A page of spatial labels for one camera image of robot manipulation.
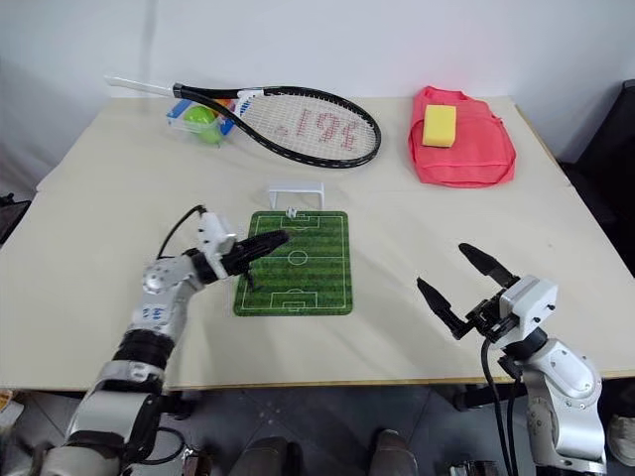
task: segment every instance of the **racket strings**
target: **racket strings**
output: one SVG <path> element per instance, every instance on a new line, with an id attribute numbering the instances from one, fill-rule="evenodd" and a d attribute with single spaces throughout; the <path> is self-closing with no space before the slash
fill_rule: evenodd
<path id="1" fill-rule="evenodd" d="M 354 161 L 376 147 L 374 128 L 345 104 L 313 94 L 256 96 L 241 119 L 293 152 L 333 161 Z"/>

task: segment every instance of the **robotic hand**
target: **robotic hand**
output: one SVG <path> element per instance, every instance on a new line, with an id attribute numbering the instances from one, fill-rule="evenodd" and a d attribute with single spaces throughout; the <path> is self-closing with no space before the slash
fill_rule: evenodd
<path id="1" fill-rule="evenodd" d="M 473 328 L 485 337 L 485 364 L 491 343 L 505 354 L 499 360 L 503 369 L 514 380 L 522 375 L 529 395 L 527 427 L 532 455 L 540 473 L 605 474 L 604 430 L 597 414 L 600 376 L 586 356 L 548 338 L 540 328 L 556 308 L 558 286 L 533 276 L 518 278 L 466 243 L 458 248 L 503 290 L 482 301 L 465 322 L 437 290 L 418 278 L 428 305 L 456 339 Z"/>
<path id="2" fill-rule="evenodd" d="M 194 211 L 200 216 L 200 249 L 174 258 L 160 252 L 148 267 L 140 304 L 117 352 L 77 408 L 64 446 L 47 453 L 40 474 L 114 476 L 146 459 L 164 411 L 164 371 L 186 325 L 190 298 L 205 285 L 229 276 L 246 275 L 253 286 L 250 263 L 289 240 L 280 230 L 237 242 L 201 205 L 177 227 Z"/>

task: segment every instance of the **center circle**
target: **center circle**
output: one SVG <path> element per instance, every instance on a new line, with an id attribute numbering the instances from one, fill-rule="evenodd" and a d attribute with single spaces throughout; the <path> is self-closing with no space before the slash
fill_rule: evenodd
<path id="1" fill-rule="evenodd" d="M 287 257 L 287 261 L 294 266 L 303 265 L 309 260 L 309 255 L 304 251 L 292 251 Z"/>

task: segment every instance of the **green soccer pitch mat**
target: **green soccer pitch mat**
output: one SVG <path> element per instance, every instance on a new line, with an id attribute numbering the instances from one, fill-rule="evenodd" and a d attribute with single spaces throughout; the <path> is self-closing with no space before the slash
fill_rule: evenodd
<path id="1" fill-rule="evenodd" d="M 353 308 L 348 250 L 348 217 L 342 211 L 258 211 L 249 236 L 283 229 L 291 239 L 252 263 L 256 285 L 240 277 L 237 315 L 333 315 Z"/>

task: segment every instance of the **pink bag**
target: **pink bag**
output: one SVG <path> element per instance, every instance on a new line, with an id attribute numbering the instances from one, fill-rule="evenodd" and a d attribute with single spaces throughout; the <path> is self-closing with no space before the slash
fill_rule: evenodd
<path id="1" fill-rule="evenodd" d="M 451 147 L 422 144 L 428 104 L 456 106 L 456 139 Z M 427 86 L 415 97 L 408 147 L 419 180 L 424 183 L 478 188 L 514 177 L 516 151 L 503 122 L 486 102 L 460 91 Z"/>

